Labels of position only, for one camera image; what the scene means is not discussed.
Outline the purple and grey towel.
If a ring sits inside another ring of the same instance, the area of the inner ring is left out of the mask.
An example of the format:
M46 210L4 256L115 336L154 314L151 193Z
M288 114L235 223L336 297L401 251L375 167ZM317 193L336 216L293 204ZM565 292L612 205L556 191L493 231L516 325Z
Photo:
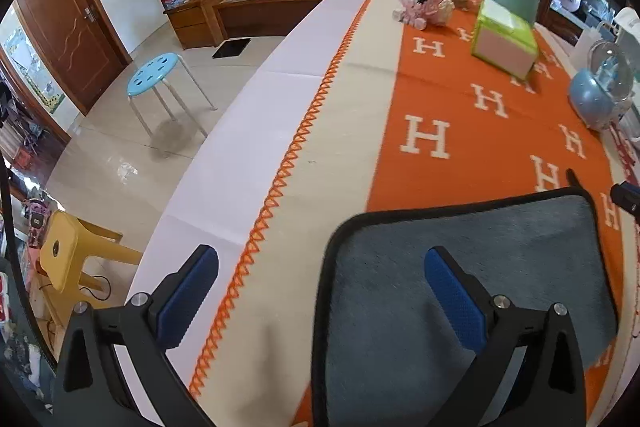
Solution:
M360 213L332 234L314 311L318 426L582 426L618 329L596 205L557 190Z

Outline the blue snow globe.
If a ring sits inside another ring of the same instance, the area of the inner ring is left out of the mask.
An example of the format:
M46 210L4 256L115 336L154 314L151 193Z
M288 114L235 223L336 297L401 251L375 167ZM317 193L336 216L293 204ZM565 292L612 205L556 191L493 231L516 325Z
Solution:
M588 66L572 78L568 98L587 128L600 132L631 109L634 74L622 48L600 40L588 52Z

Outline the yellow plastic stool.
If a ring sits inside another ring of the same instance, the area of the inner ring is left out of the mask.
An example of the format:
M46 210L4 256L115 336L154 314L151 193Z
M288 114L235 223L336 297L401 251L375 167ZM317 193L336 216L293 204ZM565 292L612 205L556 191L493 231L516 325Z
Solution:
M65 211L52 213L39 262L51 283L52 303L62 326L68 323L73 307L80 300L88 300L93 308L104 307L104 303L80 290L82 269L88 258L126 265L140 263L142 252L122 245L121 240L122 233L94 225Z

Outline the white appliance with cloth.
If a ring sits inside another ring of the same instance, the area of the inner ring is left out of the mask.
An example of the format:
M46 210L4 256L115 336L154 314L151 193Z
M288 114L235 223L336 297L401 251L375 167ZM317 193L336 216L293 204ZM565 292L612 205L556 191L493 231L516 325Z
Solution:
M618 27L617 45L629 58L639 60L640 55L640 18L630 6L626 6L614 16L614 23Z

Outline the green tissue box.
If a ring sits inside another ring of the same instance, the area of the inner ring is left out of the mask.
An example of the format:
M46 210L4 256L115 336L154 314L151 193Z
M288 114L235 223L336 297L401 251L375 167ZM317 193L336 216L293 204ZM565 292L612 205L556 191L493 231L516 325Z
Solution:
M526 20L494 0L483 0L473 30L471 52L525 80L538 58L538 43Z

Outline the pink plush toy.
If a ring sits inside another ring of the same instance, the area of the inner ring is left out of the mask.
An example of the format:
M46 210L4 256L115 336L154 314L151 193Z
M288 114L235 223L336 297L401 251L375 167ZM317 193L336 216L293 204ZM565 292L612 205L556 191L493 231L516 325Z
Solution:
M394 9L393 19L424 30L428 26L445 26L448 24L454 2L452 0L399 0L400 7Z

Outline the orange H-pattern table blanket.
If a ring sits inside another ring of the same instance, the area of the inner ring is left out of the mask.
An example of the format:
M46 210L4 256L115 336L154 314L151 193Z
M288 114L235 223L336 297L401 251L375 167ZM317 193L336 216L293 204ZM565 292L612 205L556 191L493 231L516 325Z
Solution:
M169 360L216 424L292 425L310 416L314 300L342 222L544 193L573 170L596 203L620 314L587 373L597 425L639 364L639 236L608 196L638 178L638 155L578 118L573 67L547 29L519 83L472 55L472 14L416 31L393 19L397 2L324 0L282 41L186 170L132 288L213 246L218 280Z

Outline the black floor mat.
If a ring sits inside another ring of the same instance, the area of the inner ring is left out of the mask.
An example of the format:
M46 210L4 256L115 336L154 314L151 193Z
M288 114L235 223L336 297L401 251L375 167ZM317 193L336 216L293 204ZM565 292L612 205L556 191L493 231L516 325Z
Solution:
M213 60L240 56L250 44L250 38L226 40L212 55Z

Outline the brown wooden door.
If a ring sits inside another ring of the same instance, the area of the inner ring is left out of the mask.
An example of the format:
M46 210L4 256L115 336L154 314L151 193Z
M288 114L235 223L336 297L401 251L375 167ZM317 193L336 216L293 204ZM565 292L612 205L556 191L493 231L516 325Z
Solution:
M101 0L15 0L38 56L82 115L131 63Z

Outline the wooden TV cabinet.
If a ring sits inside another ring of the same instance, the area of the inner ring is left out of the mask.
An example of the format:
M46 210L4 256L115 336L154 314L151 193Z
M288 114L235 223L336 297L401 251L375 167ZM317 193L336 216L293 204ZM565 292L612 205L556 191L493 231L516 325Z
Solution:
M323 0L189 0L167 10L183 49L288 35Z

